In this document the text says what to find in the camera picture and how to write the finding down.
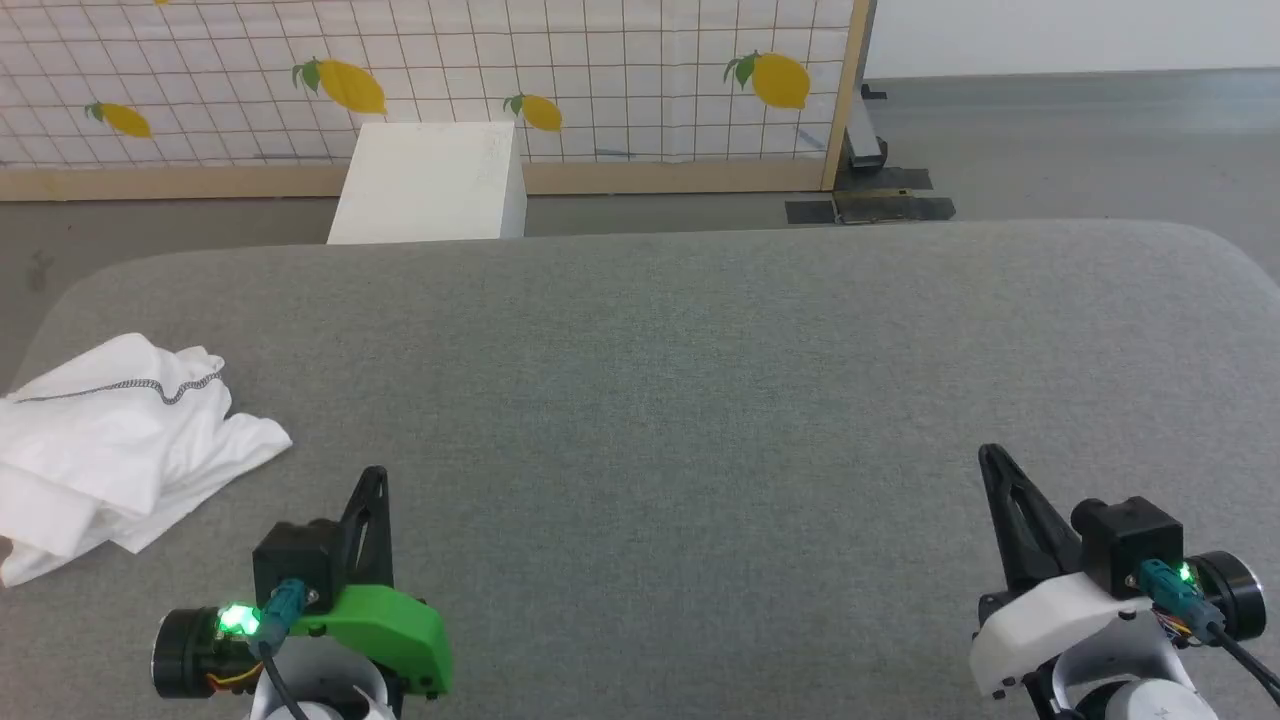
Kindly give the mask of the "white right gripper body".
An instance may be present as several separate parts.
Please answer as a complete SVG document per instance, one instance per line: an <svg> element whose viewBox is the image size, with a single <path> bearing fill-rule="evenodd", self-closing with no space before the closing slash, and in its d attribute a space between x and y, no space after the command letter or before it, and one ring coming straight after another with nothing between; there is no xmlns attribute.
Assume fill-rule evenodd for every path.
<svg viewBox="0 0 1280 720"><path fill-rule="evenodd" d="M982 694L1046 664L1056 700L1073 687L1123 676L1166 679L1167 637L1148 598L1115 600L1082 573L1060 577L992 612L969 653Z"/></svg>

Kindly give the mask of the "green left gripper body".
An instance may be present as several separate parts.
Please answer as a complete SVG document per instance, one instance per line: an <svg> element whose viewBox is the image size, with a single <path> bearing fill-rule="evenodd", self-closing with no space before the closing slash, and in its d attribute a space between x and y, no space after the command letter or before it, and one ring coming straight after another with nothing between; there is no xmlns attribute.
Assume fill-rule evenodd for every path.
<svg viewBox="0 0 1280 720"><path fill-rule="evenodd" d="M303 615L292 637L329 637L407 680L410 694L453 689L453 653L442 615L389 585L347 585L328 612Z"/></svg>

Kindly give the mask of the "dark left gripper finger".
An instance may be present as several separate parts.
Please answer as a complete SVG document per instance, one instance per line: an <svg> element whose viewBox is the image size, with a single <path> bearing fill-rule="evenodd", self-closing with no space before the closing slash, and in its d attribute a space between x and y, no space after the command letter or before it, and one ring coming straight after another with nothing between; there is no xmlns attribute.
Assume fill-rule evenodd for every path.
<svg viewBox="0 0 1280 720"><path fill-rule="evenodd" d="M365 468L339 520L347 584L394 585L388 471Z"/></svg>

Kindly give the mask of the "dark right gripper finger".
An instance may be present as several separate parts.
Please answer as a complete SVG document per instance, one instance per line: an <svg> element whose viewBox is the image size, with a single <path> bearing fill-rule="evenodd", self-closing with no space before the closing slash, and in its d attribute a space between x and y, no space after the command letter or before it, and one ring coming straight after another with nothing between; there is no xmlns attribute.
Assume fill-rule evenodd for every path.
<svg viewBox="0 0 1280 720"><path fill-rule="evenodd" d="M1080 571L1082 542L1001 445L982 445L980 474L1007 592Z"/></svg>

